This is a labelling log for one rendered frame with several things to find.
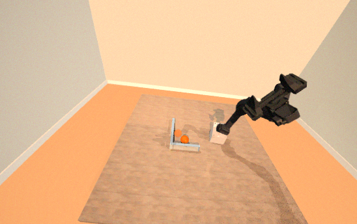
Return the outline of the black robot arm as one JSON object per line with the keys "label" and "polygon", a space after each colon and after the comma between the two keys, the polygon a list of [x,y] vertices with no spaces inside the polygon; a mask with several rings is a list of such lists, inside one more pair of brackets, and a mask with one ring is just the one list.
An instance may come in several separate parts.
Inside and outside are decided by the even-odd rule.
{"label": "black robot arm", "polygon": [[[274,87],[274,92],[279,92],[284,88],[281,83],[276,84]],[[263,115],[261,118],[268,120],[269,122],[274,122],[277,127],[281,125],[290,124],[291,122],[295,121],[300,117],[298,112],[298,108],[289,104],[289,97],[290,93],[283,97],[286,102],[279,109],[271,110],[270,112],[267,111],[266,107],[263,107],[261,110],[263,111]],[[242,115],[246,115],[245,111],[242,109],[247,102],[250,100],[251,96],[241,99],[235,107],[235,112],[232,114],[231,118],[225,123],[219,123],[216,127],[216,131],[222,133],[224,135],[229,135],[231,126],[240,118]]]}

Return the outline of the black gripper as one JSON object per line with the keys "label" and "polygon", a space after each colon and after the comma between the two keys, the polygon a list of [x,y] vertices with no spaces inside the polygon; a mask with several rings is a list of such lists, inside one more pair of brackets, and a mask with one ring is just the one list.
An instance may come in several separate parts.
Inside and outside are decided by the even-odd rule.
{"label": "black gripper", "polygon": [[252,94],[250,100],[242,108],[252,121],[256,121],[264,116],[262,114],[263,111],[261,110],[263,107],[266,107],[268,112],[270,112],[270,109],[279,109],[283,103],[286,102],[283,97],[288,95],[290,92],[297,94],[307,87],[307,81],[304,81],[302,78],[294,74],[288,74],[286,76],[280,74],[279,81],[284,87],[279,90],[279,92],[271,91],[269,94],[263,96],[259,102],[257,102],[256,97]]}

